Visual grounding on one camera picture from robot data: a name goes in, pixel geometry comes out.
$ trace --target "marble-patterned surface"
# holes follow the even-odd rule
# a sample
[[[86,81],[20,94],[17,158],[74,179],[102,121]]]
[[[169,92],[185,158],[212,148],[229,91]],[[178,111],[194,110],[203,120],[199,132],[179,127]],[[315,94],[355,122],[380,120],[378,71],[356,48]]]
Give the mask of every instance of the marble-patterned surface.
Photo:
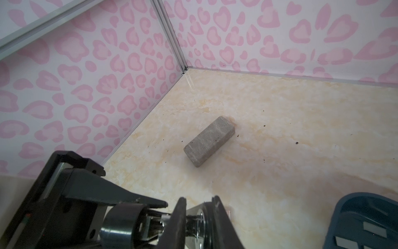
[[[221,115],[236,133],[195,168],[183,148]],[[105,170],[169,211],[219,195],[246,248],[319,249],[344,195],[398,200],[398,89],[190,69]]]

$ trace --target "gray stone block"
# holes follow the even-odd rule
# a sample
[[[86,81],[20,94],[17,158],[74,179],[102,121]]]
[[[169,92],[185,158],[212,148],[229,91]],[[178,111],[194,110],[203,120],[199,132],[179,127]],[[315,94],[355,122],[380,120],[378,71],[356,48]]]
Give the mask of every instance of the gray stone block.
[[[184,147],[184,152],[196,167],[201,166],[235,134],[235,127],[220,116]]]

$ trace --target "wallpaper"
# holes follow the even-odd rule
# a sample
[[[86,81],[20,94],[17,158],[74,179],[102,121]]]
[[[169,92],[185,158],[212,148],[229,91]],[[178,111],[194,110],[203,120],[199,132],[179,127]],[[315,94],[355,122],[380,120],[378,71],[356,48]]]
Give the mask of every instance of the wallpaper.
[[[100,3],[0,62],[0,173],[102,163],[181,74],[147,1]]]
[[[25,27],[72,0],[2,0],[0,1],[0,39]]]
[[[398,0],[164,0],[189,66],[398,83]]]

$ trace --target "rectangular slot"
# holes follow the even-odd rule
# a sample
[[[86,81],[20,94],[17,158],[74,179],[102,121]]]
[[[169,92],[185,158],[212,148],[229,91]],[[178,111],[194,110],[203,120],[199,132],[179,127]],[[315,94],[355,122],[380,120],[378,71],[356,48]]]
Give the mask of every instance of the rectangular slot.
[[[340,237],[335,236],[336,238],[336,245],[346,249],[358,249],[358,243],[352,240],[343,239]]]
[[[387,230],[382,227],[370,224],[368,222],[363,222],[363,229],[381,237],[387,238]]]

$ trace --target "screw hole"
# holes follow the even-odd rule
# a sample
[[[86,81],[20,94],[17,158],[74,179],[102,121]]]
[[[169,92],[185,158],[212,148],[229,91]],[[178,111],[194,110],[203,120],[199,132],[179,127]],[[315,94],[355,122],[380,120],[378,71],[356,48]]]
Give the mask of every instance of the screw hole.
[[[69,212],[71,207],[72,207],[72,202],[71,201],[66,202],[64,207],[62,208],[62,212],[66,214],[67,212]]]
[[[96,230],[95,230],[95,229],[91,230],[91,232],[90,232],[90,239],[94,238],[94,235],[95,235],[95,234],[96,234]]]

